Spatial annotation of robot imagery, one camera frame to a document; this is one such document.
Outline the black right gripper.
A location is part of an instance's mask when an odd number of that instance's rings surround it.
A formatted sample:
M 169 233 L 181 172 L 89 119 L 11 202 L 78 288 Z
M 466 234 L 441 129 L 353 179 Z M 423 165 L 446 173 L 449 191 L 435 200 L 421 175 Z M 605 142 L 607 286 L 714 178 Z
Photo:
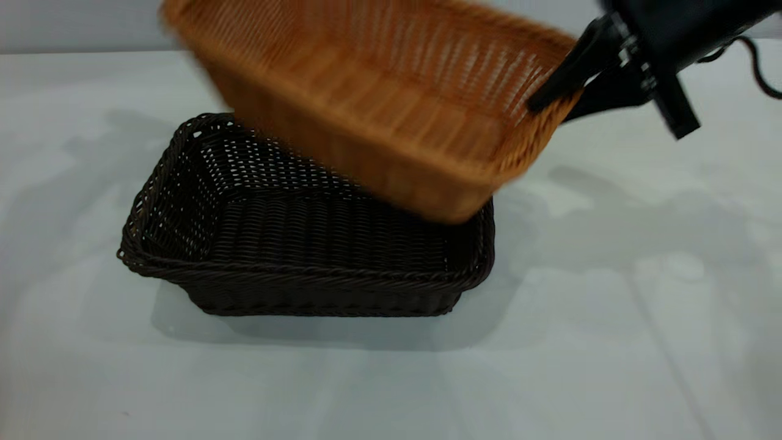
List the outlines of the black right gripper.
M 583 94 L 564 123 L 652 100 L 670 133 L 682 139 L 700 128 L 700 122 L 679 72 L 780 12 L 780 2 L 603 1 L 602 8 L 612 17 L 589 23 L 564 61 L 528 99 L 528 108 L 540 112 L 581 87 Z M 614 67 L 623 44 L 618 28 L 627 33 L 625 67 Z

